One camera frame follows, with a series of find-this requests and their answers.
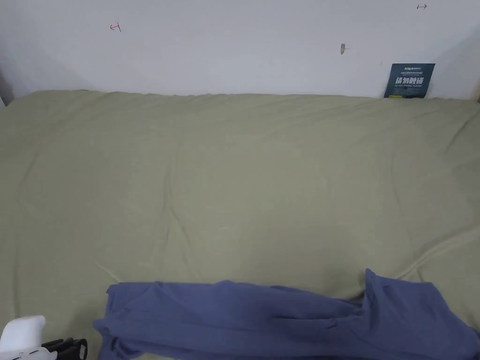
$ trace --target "red marking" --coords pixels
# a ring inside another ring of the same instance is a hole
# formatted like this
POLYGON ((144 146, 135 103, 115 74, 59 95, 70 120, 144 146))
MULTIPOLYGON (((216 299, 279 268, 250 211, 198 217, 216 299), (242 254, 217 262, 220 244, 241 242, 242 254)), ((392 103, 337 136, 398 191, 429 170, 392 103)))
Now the red marking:
POLYGON ((120 30, 120 32, 121 32, 120 25, 119 25, 118 21, 117 21, 117 26, 110 25, 110 30, 115 30, 116 27, 117 27, 117 28, 120 30))

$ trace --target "mattress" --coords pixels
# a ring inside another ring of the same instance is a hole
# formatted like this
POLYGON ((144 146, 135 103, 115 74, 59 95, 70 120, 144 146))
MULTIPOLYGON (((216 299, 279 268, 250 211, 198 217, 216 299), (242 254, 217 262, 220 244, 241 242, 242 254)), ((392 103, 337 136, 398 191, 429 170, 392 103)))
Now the mattress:
POLYGON ((100 344, 125 281, 433 282, 480 329, 480 104, 39 92, 0 112, 0 324, 100 344))

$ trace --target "blue cloth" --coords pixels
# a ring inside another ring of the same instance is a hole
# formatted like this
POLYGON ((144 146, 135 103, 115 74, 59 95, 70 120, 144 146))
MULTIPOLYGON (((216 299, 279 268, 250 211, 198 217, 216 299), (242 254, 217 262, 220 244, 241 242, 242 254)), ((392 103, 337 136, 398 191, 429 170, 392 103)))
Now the blue cloth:
POLYGON ((478 333, 434 285, 366 271, 363 301, 286 287, 120 283, 108 289, 100 360, 472 360, 478 333))

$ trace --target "black clip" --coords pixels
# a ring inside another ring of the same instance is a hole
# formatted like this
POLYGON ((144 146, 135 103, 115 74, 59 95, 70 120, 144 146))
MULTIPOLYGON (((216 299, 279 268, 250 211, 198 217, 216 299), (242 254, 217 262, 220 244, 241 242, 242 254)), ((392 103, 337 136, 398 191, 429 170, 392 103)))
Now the black clip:
POLYGON ((42 344, 49 352, 56 351, 58 360, 85 360, 88 354, 87 341, 69 337, 68 339, 58 339, 42 344))

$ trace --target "dark blue card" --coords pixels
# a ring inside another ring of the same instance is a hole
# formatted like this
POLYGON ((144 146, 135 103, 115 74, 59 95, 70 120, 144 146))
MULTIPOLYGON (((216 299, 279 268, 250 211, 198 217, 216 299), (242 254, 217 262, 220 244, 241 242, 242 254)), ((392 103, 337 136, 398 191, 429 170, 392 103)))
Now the dark blue card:
POLYGON ((427 95, 435 64, 392 64, 384 97, 421 97, 427 95))

